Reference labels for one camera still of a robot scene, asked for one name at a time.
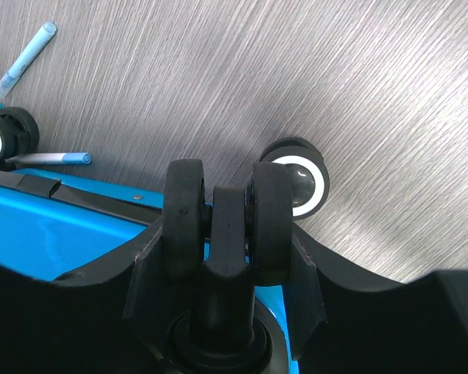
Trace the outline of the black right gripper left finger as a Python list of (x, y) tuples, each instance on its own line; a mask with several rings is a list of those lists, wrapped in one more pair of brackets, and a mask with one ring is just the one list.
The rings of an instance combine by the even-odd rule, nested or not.
[(54, 281), (0, 265), (0, 373), (164, 373), (124, 318), (136, 262), (161, 226)]

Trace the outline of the blue suitcase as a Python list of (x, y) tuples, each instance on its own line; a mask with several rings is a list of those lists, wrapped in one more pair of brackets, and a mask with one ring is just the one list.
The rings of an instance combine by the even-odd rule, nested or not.
[(319, 210), (329, 175), (306, 140), (271, 144), (255, 165), (250, 189), (219, 189), (204, 200), (199, 160), (168, 167), (162, 211), (74, 189), (54, 179), (9, 172), (4, 159), (37, 145), (33, 117), (0, 110), (0, 188), (136, 221), (162, 220), (153, 249), (137, 260), (124, 312), (136, 335), (170, 369), (184, 373), (277, 373), (291, 351), (289, 332), (254, 311), (257, 285), (289, 276), (292, 219)]

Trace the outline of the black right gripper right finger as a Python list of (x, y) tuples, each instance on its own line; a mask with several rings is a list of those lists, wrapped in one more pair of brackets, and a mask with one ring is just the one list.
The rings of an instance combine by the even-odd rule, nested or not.
[(302, 373), (468, 373), (468, 270), (403, 284), (300, 227), (292, 239), (284, 299)]

